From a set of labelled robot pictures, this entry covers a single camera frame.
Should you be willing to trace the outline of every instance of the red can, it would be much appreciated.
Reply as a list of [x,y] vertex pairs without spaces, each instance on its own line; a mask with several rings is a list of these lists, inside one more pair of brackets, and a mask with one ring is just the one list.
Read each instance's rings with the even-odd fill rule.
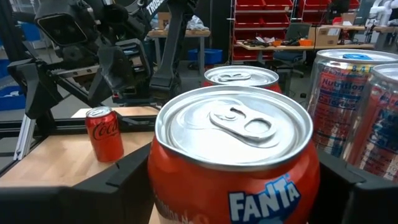
[[398,182],[398,64],[373,68],[348,135],[343,159]]
[[239,85],[265,88],[282,93],[276,72],[259,67],[232,65],[212,68],[205,72],[203,86]]
[[269,90],[175,97],[148,158],[160,223],[307,223],[320,183],[312,129],[304,108]]
[[99,106],[86,114],[86,128],[95,156],[100,162],[114,162],[124,154],[118,118],[112,108]]

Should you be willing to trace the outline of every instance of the office chair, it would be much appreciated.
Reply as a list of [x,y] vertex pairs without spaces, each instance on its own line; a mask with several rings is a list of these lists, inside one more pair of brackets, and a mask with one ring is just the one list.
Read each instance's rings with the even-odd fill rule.
[[[287,28],[285,40],[308,36],[310,28],[311,24],[302,23],[302,22],[293,22]],[[286,64],[286,66],[292,67],[293,72],[299,73],[301,76],[303,75],[303,72],[293,69],[294,65],[302,63],[303,52],[296,50],[295,51],[282,50],[279,52],[274,52],[274,60],[279,60],[283,62],[284,64]]]

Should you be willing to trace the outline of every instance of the pull tab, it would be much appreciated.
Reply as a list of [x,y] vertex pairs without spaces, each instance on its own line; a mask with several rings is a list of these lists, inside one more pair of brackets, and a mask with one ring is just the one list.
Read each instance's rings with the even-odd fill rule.
[[[241,105],[225,105],[211,111],[210,121],[219,128],[253,141],[263,141],[274,135],[277,129],[273,117]],[[253,121],[263,122],[268,129],[260,133],[248,131],[248,125]]]
[[219,75],[218,80],[220,82],[229,82],[229,81],[236,81],[236,80],[248,80],[251,78],[251,74],[249,73],[237,73],[237,74],[221,74]]

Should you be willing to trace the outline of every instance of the black can holder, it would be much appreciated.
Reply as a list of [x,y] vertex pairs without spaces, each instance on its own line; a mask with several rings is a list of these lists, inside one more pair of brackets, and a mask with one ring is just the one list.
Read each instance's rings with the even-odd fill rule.
[[[0,188],[0,223],[148,224],[149,151],[150,144],[73,187]],[[321,182],[309,224],[398,223],[397,184],[324,152],[318,157]]]

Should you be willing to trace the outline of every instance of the nutrition label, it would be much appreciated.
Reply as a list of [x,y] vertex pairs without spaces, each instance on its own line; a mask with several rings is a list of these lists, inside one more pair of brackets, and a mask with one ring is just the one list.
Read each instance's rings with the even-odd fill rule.
[[369,100],[376,108],[370,106],[368,109],[374,110],[373,117],[365,118],[370,125],[359,168],[389,180],[398,180],[398,98],[384,94]]
[[352,66],[349,70],[331,67],[322,70],[313,114],[313,140],[318,149],[340,156],[366,80],[367,76],[353,71]]

